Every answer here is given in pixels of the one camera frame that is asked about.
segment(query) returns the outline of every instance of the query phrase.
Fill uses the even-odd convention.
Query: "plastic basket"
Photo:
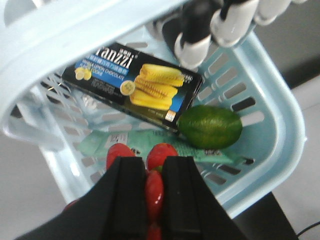
[[[82,92],[63,84],[59,78],[63,67],[114,40],[177,63],[165,43],[153,39],[143,24],[183,2],[55,1],[9,26],[0,19],[1,129],[9,137],[39,145],[66,202],[86,193],[104,173],[104,159],[84,157],[75,148],[86,135],[94,129],[153,126],[104,104],[88,104]],[[5,3],[0,1],[0,14]],[[205,83],[194,104],[237,111],[245,125],[228,151],[246,161],[198,164],[233,218],[294,170],[305,142],[303,116],[253,32],[236,48],[212,45],[198,72]],[[10,116],[15,105],[22,118]]]

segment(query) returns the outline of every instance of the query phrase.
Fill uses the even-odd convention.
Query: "fanzzi logo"
[[[118,64],[126,69],[129,68],[134,58],[134,55],[130,51],[120,49],[120,51],[117,52],[108,47],[100,48],[95,55],[107,59],[108,61]]]

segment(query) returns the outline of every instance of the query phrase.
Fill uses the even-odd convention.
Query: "gray floor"
[[[284,75],[300,63],[320,56],[319,12],[320,2],[309,0],[303,5],[291,6],[274,24],[256,29]],[[293,174],[274,190],[296,232],[320,220],[320,100],[304,107],[303,115],[308,140],[301,161]],[[0,169],[1,240],[11,240],[35,228],[65,206],[36,146],[0,134]],[[306,232],[300,239],[320,239],[320,226]]]

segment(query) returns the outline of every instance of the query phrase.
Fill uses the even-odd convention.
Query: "red strawberry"
[[[112,145],[106,155],[106,169],[109,169],[110,166],[114,163],[117,157],[135,157],[135,153],[125,144],[116,143]]]
[[[160,218],[164,192],[164,182],[161,174],[156,170],[151,170],[147,175],[144,186],[147,215],[151,223]]]
[[[146,158],[146,167],[152,170],[162,166],[168,156],[178,156],[177,150],[168,143],[159,143],[155,145]]]
[[[63,212],[66,211],[66,210],[68,210],[72,205],[74,205],[74,204],[75,204],[76,202],[78,202],[78,201],[79,201],[79,198],[78,198],[78,199],[75,199],[75,200],[73,200],[73,201],[71,201],[71,202],[69,202],[69,203],[67,204],[67,206],[64,207]]]
[[[148,227],[148,233],[146,240],[161,240],[161,228],[156,223],[151,224]]]

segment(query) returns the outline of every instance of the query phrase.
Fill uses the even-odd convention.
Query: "basket handle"
[[[0,0],[2,13],[5,2]],[[184,2],[186,0],[53,1],[5,28],[4,20],[0,19],[0,129],[7,134],[13,131],[9,134],[12,137],[27,139],[30,131],[17,127],[21,123],[9,120],[10,112],[41,78]],[[43,135],[41,130],[33,133]]]
[[[0,32],[4,31],[5,25],[5,9],[7,0],[0,0]]]
[[[27,124],[22,119],[10,117],[4,133],[16,140],[29,142],[49,151],[59,151],[64,147],[60,138],[50,132]]]

